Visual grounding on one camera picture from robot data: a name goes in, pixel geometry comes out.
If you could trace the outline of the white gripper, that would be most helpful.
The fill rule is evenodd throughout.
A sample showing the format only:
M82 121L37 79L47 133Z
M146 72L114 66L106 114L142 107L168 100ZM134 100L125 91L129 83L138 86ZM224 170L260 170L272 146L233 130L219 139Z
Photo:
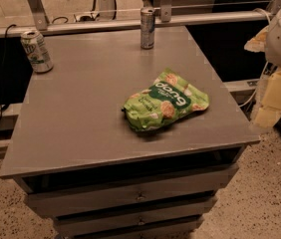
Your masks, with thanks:
M266 60L281 67L281 9L253 38L246 42L244 49L249 52L264 52ZM254 107L251 121L262 128L273 127L281 119L281 68L267 80L263 96Z

